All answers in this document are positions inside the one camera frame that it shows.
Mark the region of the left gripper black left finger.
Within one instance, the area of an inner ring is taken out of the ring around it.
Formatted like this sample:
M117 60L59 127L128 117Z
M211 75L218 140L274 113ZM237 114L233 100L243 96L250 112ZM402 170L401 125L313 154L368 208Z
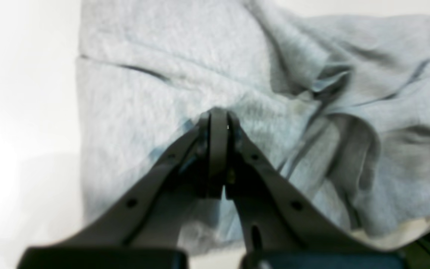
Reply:
M19 269L187 269L189 209L221 198L221 109L203 113L106 213L74 236L28 248Z

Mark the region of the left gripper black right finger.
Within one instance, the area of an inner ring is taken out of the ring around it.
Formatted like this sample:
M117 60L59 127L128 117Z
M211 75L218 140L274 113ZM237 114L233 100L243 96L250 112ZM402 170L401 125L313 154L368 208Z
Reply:
M284 179L227 112L226 197L234 202L246 254L241 269L406 269L397 251L370 247L328 220Z

